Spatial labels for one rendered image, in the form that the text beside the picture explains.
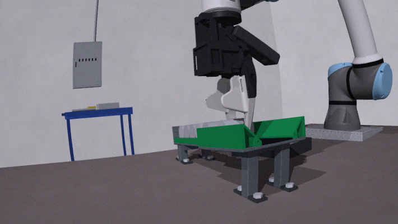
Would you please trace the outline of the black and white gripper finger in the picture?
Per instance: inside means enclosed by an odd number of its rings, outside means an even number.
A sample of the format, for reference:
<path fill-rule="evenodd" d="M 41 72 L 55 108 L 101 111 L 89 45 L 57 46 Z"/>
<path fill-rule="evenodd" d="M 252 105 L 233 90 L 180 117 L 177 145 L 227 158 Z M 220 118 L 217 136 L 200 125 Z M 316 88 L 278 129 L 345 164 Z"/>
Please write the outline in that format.
<path fill-rule="evenodd" d="M 221 104 L 221 97 L 230 91 L 230 75 L 221 76 L 217 82 L 217 91 L 206 99 L 206 105 L 210 109 L 224 111 L 226 119 L 236 119 L 236 111 L 226 109 Z"/>
<path fill-rule="evenodd" d="M 244 124 L 251 130 L 257 94 L 257 76 L 252 56 L 245 56 L 241 77 L 230 78 L 230 91 L 221 97 L 221 104 L 229 110 L 244 113 Z"/>

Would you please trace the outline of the grey cylinder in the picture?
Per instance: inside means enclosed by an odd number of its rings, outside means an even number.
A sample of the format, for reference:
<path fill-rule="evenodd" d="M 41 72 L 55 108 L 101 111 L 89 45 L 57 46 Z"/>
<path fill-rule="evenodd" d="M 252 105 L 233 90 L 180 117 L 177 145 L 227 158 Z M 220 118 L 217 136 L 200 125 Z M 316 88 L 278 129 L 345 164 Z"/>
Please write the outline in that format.
<path fill-rule="evenodd" d="M 217 127 L 225 126 L 225 125 L 235 125 L 235 124 L 244 124 L 244 118 L 220 120 L 217 124 Z M 251 131 L 254 133 L 253 122 L 252 122 L 252 126 L 251 126 Z"/>
<path fill-rule="evenodd" d="M 189 126 L 189 136 L 190 136 L 190 138 L 196 138 L 195 127 L 196 127 L 196 124 L 191 124 Z"/>
<path fill-rule="evenodd" d="M 190 125 L 185 125 L 185 126 L 184 126 L 183 133 L 184 133 L 184 137 L 185 137 L 185 138 L 190 138 L 190 136 L 189 136 L 189 126 L 190 126 Z"/>
<path fill-rule="evenodd" d="M 207 127 L 217 127 L 219 121 L 216 122 L 205 122 L 203 123 L 202 127 L 207 128 Z"/>
<path fill-rule="evenodd" d="M 195 134 L 196 134 L 196 138 L 197 138 L 197 130 L 196 128 L 202 128 L 203 123 L 197 123 L 196 127 L 195 127 Z"/>
<path fill-rule="evenodd" d="M 180 137 L 180 138 L 184 138 L 183 130 L 184 130 L 184 125 L 181 125 L 181 126 L 179 127 L 179 137 Z"/>

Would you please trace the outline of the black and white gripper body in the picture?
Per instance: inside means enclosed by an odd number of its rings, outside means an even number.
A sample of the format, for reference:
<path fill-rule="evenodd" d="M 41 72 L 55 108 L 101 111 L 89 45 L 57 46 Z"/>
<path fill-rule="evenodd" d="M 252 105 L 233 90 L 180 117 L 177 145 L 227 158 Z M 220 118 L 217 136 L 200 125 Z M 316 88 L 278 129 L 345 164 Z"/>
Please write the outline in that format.
<path fill-rule="evenodd" d="M 230 77 L 241 77 L 244 55 L 251 56 L 247 44 L 231 34 L 234 25 L 241 22 L 239 12 L 228 10 L 201 12 L 195 17 L 196 47 L 193 48 L 195 76 L 217 77 L 228 75 L 218 73 L 229 73 Z"/>

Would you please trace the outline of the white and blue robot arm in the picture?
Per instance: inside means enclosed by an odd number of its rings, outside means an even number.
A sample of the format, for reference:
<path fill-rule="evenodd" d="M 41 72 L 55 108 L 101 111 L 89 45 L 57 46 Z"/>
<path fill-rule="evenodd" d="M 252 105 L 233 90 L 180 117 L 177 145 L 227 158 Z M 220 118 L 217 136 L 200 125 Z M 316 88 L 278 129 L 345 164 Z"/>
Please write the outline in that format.
<path fill-rule="evenodd" d="M 278 0 L 201 0 L 202 12 L 235 11 L 263 1 Z M 359 130 L 357 100 L 385 99 L 392 88 L 392 70 L 378 54 L 363 0 L 338 0 L 354 52 L 352 63 L 338 63 L 328 69 L 328 111 L 324 128 Z M 250 32 L 237 25 L 231 34 L 247 43 L 251 56 L 264 66 L 278 64 L 280 54 Z"/>

